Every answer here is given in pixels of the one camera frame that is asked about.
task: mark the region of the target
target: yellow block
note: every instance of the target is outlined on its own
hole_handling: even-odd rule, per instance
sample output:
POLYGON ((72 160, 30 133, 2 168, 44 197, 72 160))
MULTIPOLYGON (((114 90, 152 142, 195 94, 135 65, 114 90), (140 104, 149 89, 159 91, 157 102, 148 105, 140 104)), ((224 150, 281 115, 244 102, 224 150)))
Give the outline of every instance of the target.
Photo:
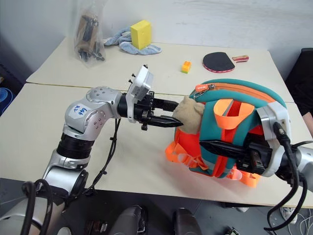
POLYGON ((139 50, 151 43, 151 24, 143 20, 131 26, 132 44, 139 50))

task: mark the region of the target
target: white table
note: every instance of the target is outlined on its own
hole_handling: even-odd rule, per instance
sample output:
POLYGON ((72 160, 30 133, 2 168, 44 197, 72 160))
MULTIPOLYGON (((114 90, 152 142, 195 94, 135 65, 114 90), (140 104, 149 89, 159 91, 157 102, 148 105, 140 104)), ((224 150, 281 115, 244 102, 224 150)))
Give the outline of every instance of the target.
POLYGON ((130 55, 118 46, 106 47, 106 61, 92 69, 74 57, 71 38, 65 38, 28 82, 75 87, 109 86, 127 90, 132 73, 148 64, 154 74, 153 90, 160 94, 189 95, 197 84, 217 78, 235 78, 258 83, 278 93, 286 102, 293 102, 267 50, 203 47, 154 43, 162 48, 156 55, 130 55), (235 70, 213 73, 202 65, 203 57, 211 52, 224 51, 230 57, 249 55, 246 63, 236 64, 235 70), (180 72, 184 61, 191 61, 188 74, 180 72))
MULTIPOLYGON (((60 141, 66 108, 81 99, 87 90, 26 84, 0 117, 0 177, 24 181, 42 177, 51 152, 60 141)), ((178 95, 156 96, 178 102, 182 99, 178 95)), ((296 105, 288 103, 287 106, 293 143, 311 140, 296 105)), ((87 186, 106 161, 113 122, 109 120, 105 124, 92 148, 87 186)), ((271 206, 290 190, 287 183, 276 176, 263 177, 257 188, 249 188, 237 181, 192 173, 185 166, 166 160, 164 149, 173 135, 173 128, 149 126, 145 132, 140 124, 123 119, 108 175, 96 188, 271 206)), ((295 206, 299 195, 300 191, 288 205, 295 206)), ((304 207, 313 208, 313 193, 308 192, 304 207)))

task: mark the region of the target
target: clear plastic bag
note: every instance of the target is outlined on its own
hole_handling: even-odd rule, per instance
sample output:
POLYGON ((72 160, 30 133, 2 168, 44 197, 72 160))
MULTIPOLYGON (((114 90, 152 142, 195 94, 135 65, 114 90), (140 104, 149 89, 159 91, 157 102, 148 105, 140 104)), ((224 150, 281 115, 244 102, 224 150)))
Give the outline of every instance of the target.
POLYGON ((83 0, 74 37, 76 56, 88 67, 105 60, 102 32, 103 8, 107 0, 83 0))

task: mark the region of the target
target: blue towel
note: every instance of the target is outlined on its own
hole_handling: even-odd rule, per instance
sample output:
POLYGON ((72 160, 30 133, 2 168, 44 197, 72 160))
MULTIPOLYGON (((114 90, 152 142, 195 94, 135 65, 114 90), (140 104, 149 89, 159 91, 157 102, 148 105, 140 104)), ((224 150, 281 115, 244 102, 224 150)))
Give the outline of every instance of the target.
POLYGON ((118 33, 116 33, 113 37, 105 39, 104 45, 105 46, 119 45, 119 47, 122 50, 133 55, 136 55, 136 54, 151 55, 151 54, 160 53, 162 51, 161 48, 154 46, 154 45, 148 45, 147 47, 141 50, 135 48, 132 44, 130 27, 123 28, 118 33))

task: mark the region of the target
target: zipper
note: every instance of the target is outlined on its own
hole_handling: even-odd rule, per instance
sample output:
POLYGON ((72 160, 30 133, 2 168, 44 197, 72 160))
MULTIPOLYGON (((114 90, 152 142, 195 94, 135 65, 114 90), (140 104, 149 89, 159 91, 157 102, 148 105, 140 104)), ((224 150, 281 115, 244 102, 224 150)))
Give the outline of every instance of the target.
POLYGON ((194 99, 200 97, 207 91, 212 91, 215 89, 215 84, 201 84, 196 86, 196 93, 194 93, 194 99))
POLYGON ((217 90, 224 89, 224 90, 238 91, 238 92, 241 92, 244 94, 248 94, 248 95, 251 95, 253 97, 257 97, 257 98, 260 98, 262 100, 265 100, 267 102, 274 102, 275 101, 272 97, 270 97, 268 94, 266 94, 264 92, 260 92, 260 91, 253 89, 253 88, 249 88, 249 87, 247 87, 246 89, 243 89, 242 87, 245 87, 245 86, 237 85, 237 84, 227 85, 227 83, 199 84, 195 88, 196 93, 194 93, 194 98, 200 97, 201 95, 203 95, 207 91, 213 91, 213 90, 217 91, 217 90))

